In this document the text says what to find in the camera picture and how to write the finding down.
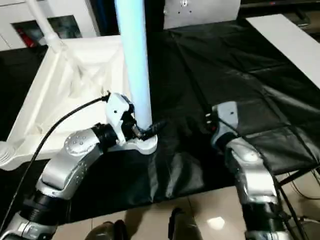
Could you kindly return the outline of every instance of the red object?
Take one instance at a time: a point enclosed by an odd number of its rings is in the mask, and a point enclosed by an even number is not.
[[[36,43],[21,28],[18,28],[16,31],[28,48],[33,48],[36,46]]]

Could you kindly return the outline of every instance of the gray panel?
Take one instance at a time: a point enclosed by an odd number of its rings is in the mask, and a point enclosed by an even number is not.
[[[235,20],[240,0],[166,0],[164,28]]]

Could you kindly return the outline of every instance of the cabinet door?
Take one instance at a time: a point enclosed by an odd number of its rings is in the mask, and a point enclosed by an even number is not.
[[[47,18],[73,16],[82,37],[97,36],[94,21],[85,0],[43,0],[38,4]],[[0,7],[0,35],[11,49],[26,47],[14,25],[34,19],[26,3]]]
[[[10,47],[8,46],[6,41],[0,35],[0,51],[5,51],[5,50],[9,50],[9,49],[10,49]]]

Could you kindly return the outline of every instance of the light blue tube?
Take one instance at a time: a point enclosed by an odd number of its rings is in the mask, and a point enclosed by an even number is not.
[[[115,0],[137,125],[152,124],[144,0]]]

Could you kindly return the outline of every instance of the white plastic base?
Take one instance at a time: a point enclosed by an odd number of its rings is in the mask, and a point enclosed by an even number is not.
[[[142,141],[137,138],[132,139],[122,146],[116,145],[109,149],[110,152],[123,151],[123,150],[137,150],[141,154],[149,155],[156,151],[158,145],[158,136]]]
[[[31,159],[50,127],[71,110],[108,91],[131,99],[127,68],[120,36],[63,40],[83,63],[91,77],[81,72],[61,52],[48,49],[6,143],[0,144],[0,169],[13,170]],[[38,160],[52,158],[74,131],[106,124],[106,104],[95,103],[65,120],[48,138]],[[155,150],[157,138],[134,140],[122,150],[143,154]]]

